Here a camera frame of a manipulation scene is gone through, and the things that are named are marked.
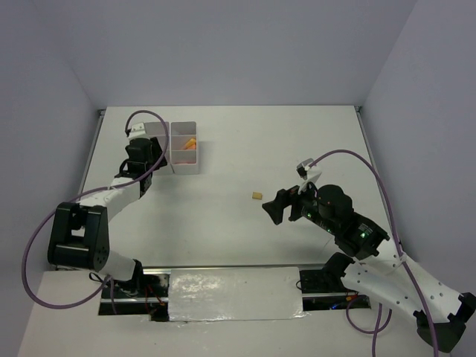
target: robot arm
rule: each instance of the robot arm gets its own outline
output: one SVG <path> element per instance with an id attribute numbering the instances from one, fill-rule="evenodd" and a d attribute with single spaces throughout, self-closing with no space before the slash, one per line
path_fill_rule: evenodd
<path id="1" fill-rule="evenodd" d="M 263 204 L 263 209 L 279 225 L 283 221 L 284 208 L 291 206 L 289 221 L 304 217 L 332 234 L 335 244 L 346 255 L 332 256 L 326 270 L 331 271 L 345 288 L 365 293 L 400 312 L 416 324 L 420 337 L 431 344 L 428 319 L 414 282 L 402 264 L 405 261 L 428 304 L 439 349 L 450 352 L 476 310 L 476 297 L 443 285 L 405 253 L 399 256 L 387 232 L 355 212 L 352 199 L 339 186 L 328 184 L 317 189 L 314 182 L 321 172 L 317 169 L 317 173 L 308 178 L 306 163 L 297 167 L 305 180 L 304 187 L 278 191 L 274 201 Z"/>
<path id="2" fill-rule="evenodd" d="M 110 189 L 78 202 L 57 207 L 48 246 L 48 262 L 111 275 L 123 290 L 141 289 L 141 262 L 109 248 L 109 222 L 127 205 L 140 199 L 152 183 L 152 173 L 142 179 L 158 160 L 162 149 L 157 138 L 148 138 L 144 124 L 129 133 L 128 158 L 120 165 Z M 167 165 L 162 160 L 156 170 Z"/>

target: purple cable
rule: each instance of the purple cable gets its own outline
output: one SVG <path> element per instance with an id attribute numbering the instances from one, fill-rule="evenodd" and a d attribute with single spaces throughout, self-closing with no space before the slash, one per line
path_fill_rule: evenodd
<path id="1" fill-rule="evenodd" d="M 372 357 L 377 357 L 377 336 L 379 335 L 380 319 L 382 318 L 382 304 L 379 304 L 379 313 L 377 314 L 377 322 L 375 323 L 375 329 L 372 336 Z"/>
<path id="2" fill-rule="evenodd" d="M 164 119 L 161 118 L 160 115 L 158 115 L 157 113 L 154 113 L 154 112 L 151 112 L 150 110 L 138 110 L 136 112 L 133 112 L 129 118 L 127 119 L 127 122 L 126 122 L 126 130 L 127 130 L 127 127 L 131 121 L 131 119 L 136 116 L 137 114 L 140 114 L 140 113 L 146 113 L 146 114 L 150 114 L 150 115 L 153 115 L 154 117 L 158 118 L 160 120 L 160 122 L 162 123 L 162 126 L 164 127 L 164 130 L 165 130 L 165 138 L 166 138 L 166 141 L 165 141 L 165 147 L 163 148 L 162 150 L 162 154 L 160 155 L 160 157 L 157 159 L 157 161 L 153 164 L 153 166 L 148 169 L 142 176 L 138 177 L 137 179 L 135 179 L 134 181 L 131 181 L 131 182 L 127 182 L 125 184 L 117 184 L 115 186 L 111 186 L 111 187 L 107 187 L 107 186 L 103 186 L 103 187 L 98 187 L 98 188 L 94 188 L 92 190 L 88 190 L 86 192 L 83 192 L 83 193 L 80 193 L 79 195 L 73 197 L 72 199 L 69 200 L 69 202 L 75 202 L 76 200 L 80 199 L 81 197 L 84 197 L 84 196 L 87 196 L 87 195 L 90 195 L 92 193 L 96 193 L 96 192 L 100 192 L 100 191 L 104 191 L 104 190 L 109 190 L 109 189 L 112 189 L 112 188 L 122 188 L 122 187 L 126 187 L 126 186 L 130 186 L 131 184 L 134 184 L 136 182 L 139 182 L 140 180 L 142 179 L 145 179 L 148 175 L 150 175 L 154 170 L 155 168 L 157 168 L 157 166 L 161 163 L 161 161 L 164 159 L 164 156 L 165 156 L 165 152 L 167 151 L 167 148 L 169 146 L 169 131 L 167 129 L 167 125 L 165 124 L 165 121 Z M 84 299 L 80 300 L 80 301 L 77 301 L 76 303 L 67 303 L 65 305 L 56 305 L 56 304 L 53 304 L 53 303 L 47 303 L 46 301 L 43 301 L 41 300 L 39 297 L 37 297 L 35 295 L 35 293 L 31 290 L 31 287 L 30 285 L 28 284 L 28 278 L 27 278 L 27 261 L 28 261 L 28 254 L 30 253 L 30 249 L 31 249 L 31 246 L 33 245 L 33 242 L 34 240 L 36 239 L 36 236 L 38 236 L 38 233 L 42 230 L 42 228 L 45 226 L 45 224 L 51 219 L 51 217 L 54 216 L 54 213 L 55 213 L 56 210 L 53 210 L 51 211 L 46 217 L 45 219 L 42 220 L 42 222 L 39 224 L 38 227 L 36 227 L 35 231 L 33 232 L 33 234 L 31 235 L 30 239 L 28 240 L 27 242 L 27 245 L 25 247 L 25 251 L 23 252 L 23 258 L 22 258 L 22 283 L 23 283 L 23 288 L 25 289 L 26 293 L 28 294 L 28 296 L 31 298 L 31 300 L 33 300 L 35 303 L 43 306 L 43 307 L 47 307 L 49 309 L 57 309 L 57 310 L 61 310 L 61 309 L 70 309 L 72 307 L 76 307 L 76 306 L 79 306 L 79 305 L 82 305 L 88 301 L 90 301 L 94 296 L 96 296 L 97 294 L 99 294 L 104 286 L 106 286 L 107 282 L 109 280 L 111 280 L 111 302 L 112 302 L 112 309 L 113 311 L 116 313 L 115 311 L 115 306 L 114 306 L 114 290 L 113 290 L 113 286 L 114 286 L 114 280 L 112 279 L 111 276 L 106 276 L 106 278 L 104 279 L 103 283 L 101 284 L 101 286 L 95 290 L 92 294 L 90 294 L 89 296 L 85 297 Z"/>
<path id="3" fill-rule="evenodd" d="M 111 278 L 111 289 L 110 291 L 110 297 L 111 297 L 111 306 L 112 306 L 112 311 L 114 312 L 114 315 L 118 314 L 118 311 L 116 310 L 116 305 L 114 305 L 114 279 Z"/>
<path id="4" fill-rule="evenodd" d="M 365 166 L 367 166 L 370 169 L 370 171 L 372 171 L 372 174 L 375 176 L 375 179 L 377 180 L 377 184 L 379 184 L 380 190 L 381 190 L 381 192 L 384 196 L 385 205 L 387 206 L 387 210 L 388 210 L 388 218 L 390 219 L 390 229 L 392 231 L 393 241 L 395 242 L 396 251 L 398 252 L 399 257 L 401 257 L 403 255 L 403 250 L 402 250 L 402 246 L 401 246 L 401 243 L 400 243 L 399 235 L 396 232 L 396 224 L 395 224 L 395 219 L 393 217 L 393 211 L 392 211 L 392 206 L 390 204 L 390 199 L 388 198 L 387 191 L 385 189 L 383 181 L 380 179 L 379 174 L 377 173 L 377 171 L 373 168 L 373 166 L 367 160 L 365 160 L 357 152 L 353 152 L 353 151 L 346 150 L 346 149 L 337 149 L 337 150 L 329 151 L 329 152 L 323 154 L 322 156 L 320 156 L 319 158 L 316 158 L 309 165 L 309 167 L 315 166 L 319 161 L 324 160 L 326 157 L 334 155 L 334 154 L 349 154 L 349 155 L 355 156 L 360 161 L 362 161 L 365 164 Z M 428 325 L 430 327 L 431 342 L 433 344 L 433 356 L 438 357 L 437 331 L 434 328 L 434 323 L 433 323 L 433 318 L 431 317 L 430 308 L 428 307 L 428 304 L 426 303 L 426 300 L 425 300 L 425 296 L 423 295 L 422 290 L 418 285 L 417 279 L 415 279 L 415 276 L 411 272 L 410 267 L 408 266 L 407 262 L 403 262 L 402 265 L 405 268 L 411 282 L 415 286 L 416 293 L 418 294 L 419 299 L 422 302 L 423 309 L 425 310 L 426 318 L 428 319 Z"/>
<path id="5" fill-rule="evenodd" d="M 354 322 L 350 319 L 350 307 L 357 301 L 357 300 L 361 300 L 362 298 L 364 298 L 363 296 L 359 296 L 357 298 L 355 298 L 354 300 L 350 301 L 348 304 L 347 304 L 347 308 L 345 309 L 345 315 L 347 317 L 347 320 L 349 321 L 349 324 L 350 326 L 352 326 L 354 329 L 356 329 L 357 331 L 359 332 L 362 332 L 366 335 L 373 335 L 375 333 L 375 330 L 372 330 L 372 331 L 367 331 L 365 329 L 361 329 L 360 327 L 358 327 L 356 324 L 354 324 Z M 387 316 L 387 320 L 385 321 L 385 323 L 382 325 L 382 327 L 379 327 L 379 330 L 377 332 L 382 332 L 387 326 L 388 324 L 390 323 L 390 319 L 392 317 L 392 310 L 388 310 L 388 316 Z"/>

